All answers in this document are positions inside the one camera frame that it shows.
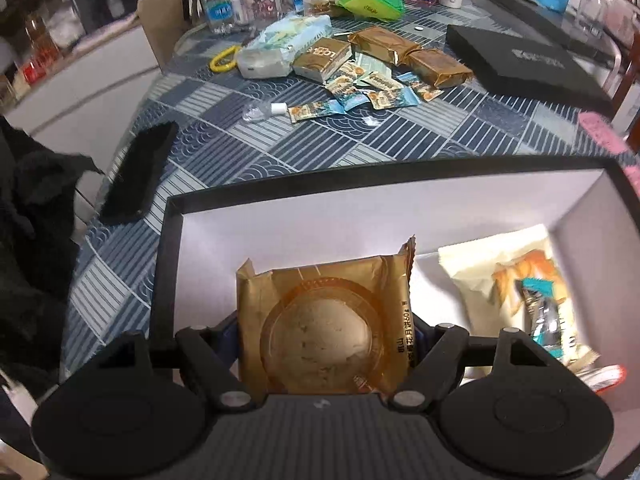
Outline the gold mooncake packet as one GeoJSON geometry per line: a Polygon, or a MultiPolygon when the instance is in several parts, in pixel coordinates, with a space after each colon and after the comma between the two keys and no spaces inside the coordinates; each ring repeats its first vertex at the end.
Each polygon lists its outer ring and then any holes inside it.
{"type": "Polygon", "coordinates": [[[410,276],[416,241],[395,255],[236,272],[240,378],[271,393],[388,396],[414,367],[410,276]]]}
{"type": "Polygon", "coordinates": [[[353,32],[348,36],[348,40],[359,52],[393,66],[405,64],[410,53],[422,49],[420,44],[380,26],[371,26],[359,32],[353,32]]]}
{"type": "Polygon", "coordinates": [[[413,73],[436,89],[455,87],[474,77],[469,67],[437,49],[413,51],[407,61],[413,73]]]}

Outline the teal silver candy wrapper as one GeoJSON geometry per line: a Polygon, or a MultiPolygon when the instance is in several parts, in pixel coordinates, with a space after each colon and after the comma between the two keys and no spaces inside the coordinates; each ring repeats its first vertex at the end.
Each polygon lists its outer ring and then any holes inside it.
{"type": "Polygon", "coordinates": [[[520,294],[529,315],[529,336],[555,359],[562,360],[562,327],[552,281],[524,278],[520,294]]]}

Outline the black box lid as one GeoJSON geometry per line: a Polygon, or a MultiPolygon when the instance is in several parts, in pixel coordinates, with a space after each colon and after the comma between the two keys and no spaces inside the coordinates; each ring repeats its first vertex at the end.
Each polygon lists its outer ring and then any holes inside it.
{"type": "Polygon", "coordinates": [[[564,50],[470,26],[447,27],[446,43],[480,84],[516,96],[615,115],[612,99],[564,50]]]}

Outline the gold snack box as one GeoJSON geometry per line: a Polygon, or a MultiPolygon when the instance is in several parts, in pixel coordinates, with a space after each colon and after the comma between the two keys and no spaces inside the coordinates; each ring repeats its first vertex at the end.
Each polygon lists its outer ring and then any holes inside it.
{"type": "Polygon", "coordinates": [[[325,84],[351,56],[348,41],[321,38],[295,59],[292,69],[299,77],[325,84]]]}

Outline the cream snack bag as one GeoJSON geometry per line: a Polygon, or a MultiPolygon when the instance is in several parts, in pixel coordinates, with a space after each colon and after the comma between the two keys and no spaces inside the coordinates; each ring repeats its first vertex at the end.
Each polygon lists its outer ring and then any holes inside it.
{"type": "Polygon", "coordinates": [[[600,358],[579,335],[573,300],[542,224],[441,247],[438,262],[460,292],[471,334],[495,337],[512,327],[529,336],[520,285],[524,278],[541,278],[552,281],[559,305],[564,351],[559,361],[578,373],[600,358]]]}

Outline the black jacket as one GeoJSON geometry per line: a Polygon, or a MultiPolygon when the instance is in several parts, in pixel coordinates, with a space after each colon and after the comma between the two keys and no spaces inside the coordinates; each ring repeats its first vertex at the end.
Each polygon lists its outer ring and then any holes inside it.
{"type": "Polygon", "coordinates": [[[35,398],[58,382],[87,172],[101,172],[91,157],[52,151],[2,119],[1,369],[35,398]]]}

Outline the open black gift box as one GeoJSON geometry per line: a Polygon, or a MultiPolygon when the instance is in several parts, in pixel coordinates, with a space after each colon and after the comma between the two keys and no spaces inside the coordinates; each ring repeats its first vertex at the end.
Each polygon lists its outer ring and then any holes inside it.
{"type": "Polygon", "coordinates": [[[592,392],[496,279],[538,252],[578,337],[639,362],[639,200],[610,158],[289,174],[171,197],[142,479],[591,479],[592,392]]]}

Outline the black smartphone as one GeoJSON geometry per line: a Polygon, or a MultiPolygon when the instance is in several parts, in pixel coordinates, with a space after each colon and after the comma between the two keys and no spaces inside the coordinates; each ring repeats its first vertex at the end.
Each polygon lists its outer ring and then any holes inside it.
{"type": "Polygon", "coordinates": [[[138,132],[126,151],[100,211],[103,224],[114,226],[134,222],[151,210],[177,133],[175,122],[163,122],[138,132]]]}

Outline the small clear dropper bottle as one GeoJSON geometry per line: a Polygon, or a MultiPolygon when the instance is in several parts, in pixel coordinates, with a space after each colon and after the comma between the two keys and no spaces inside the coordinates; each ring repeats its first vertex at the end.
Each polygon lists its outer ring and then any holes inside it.
{"type": "Polygon", "coordinates": [[[282,102],[252,101],[245,105],[242,119],[244,122],[263,122],[273,116],[288,114],[288,106],[282,102]]]}

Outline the pink paper card near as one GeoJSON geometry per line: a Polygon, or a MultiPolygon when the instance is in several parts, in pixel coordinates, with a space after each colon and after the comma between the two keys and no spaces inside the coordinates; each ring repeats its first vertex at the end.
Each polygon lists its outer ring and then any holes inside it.
{"type": "Polygon", "coordinates": [[[640,196],[640,165],[622,165],[622,169],[636,194],[640,196]]]}

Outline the pink paper card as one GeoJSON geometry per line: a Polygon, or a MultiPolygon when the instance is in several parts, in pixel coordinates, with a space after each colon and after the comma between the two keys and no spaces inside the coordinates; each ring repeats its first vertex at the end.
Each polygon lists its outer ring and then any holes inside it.
{"type": "Polygon", "coordinates": [[[580,112],[578,124],[601,148],[613,155],[629,151],[627,143],[611,128],[610,124],[598,113],[580,112]]]}
{"type": "Polygon", "coordinates": [[[622,169],[636,194],[640,196],[640,165],[622,165],[622,169]]]}

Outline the pink paper card far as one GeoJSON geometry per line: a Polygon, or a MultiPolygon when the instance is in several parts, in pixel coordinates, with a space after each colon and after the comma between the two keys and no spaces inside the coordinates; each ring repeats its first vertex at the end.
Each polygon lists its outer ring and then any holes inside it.
{"type": "Polygon", "coordinates": [[[613,155],[629,151],[627,143],[611,128],[610,124],[598,113],[580,112],[578,124],[601,148],[613,155]]]}

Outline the patterned blue tablecloth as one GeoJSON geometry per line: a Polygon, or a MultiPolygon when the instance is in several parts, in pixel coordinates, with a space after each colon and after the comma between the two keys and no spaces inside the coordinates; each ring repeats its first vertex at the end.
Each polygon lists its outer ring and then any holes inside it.
{"type": "Polygon", "coordinates": [[[115,336],[149,327],[155,260],[169,197],[253,179],[388,160],[504,155],[611,156],[578,124],[574,107],[498,96],[479,82],[399,110],[361,105],[345,115],[291,122],[244,122],[252,101],[290,105],[324,101],[321,84],[294,75],[247,80],[214,74],[209,61],[232,44],[199,30],[181,39],[163,75],[142,101],[125,140],[163,122],[178,133],[151,210],[107,226],[93,220],[80,245],[62,343],[60,374],[70,376],[115,336]]]}

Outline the yellow carabiner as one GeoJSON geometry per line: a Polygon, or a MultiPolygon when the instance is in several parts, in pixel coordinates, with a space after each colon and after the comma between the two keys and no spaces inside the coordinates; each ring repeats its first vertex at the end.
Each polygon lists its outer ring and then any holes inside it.
{"type": "Polygon", "coordinates": [[[236,67],[236,56],[242,47],[234,44],[226,50],[217,53],[209,62],[208,68],[214,74],[228,73],[236,67]]]}

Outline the clear water jug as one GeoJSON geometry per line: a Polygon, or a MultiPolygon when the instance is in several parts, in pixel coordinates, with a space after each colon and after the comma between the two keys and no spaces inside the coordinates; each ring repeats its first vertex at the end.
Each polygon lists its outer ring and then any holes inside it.
{"type": "Polygon", "coordinates": [[[606,11],[612,0],[579,0],[575,22],[586,34],[600,37],[606,11]]]}

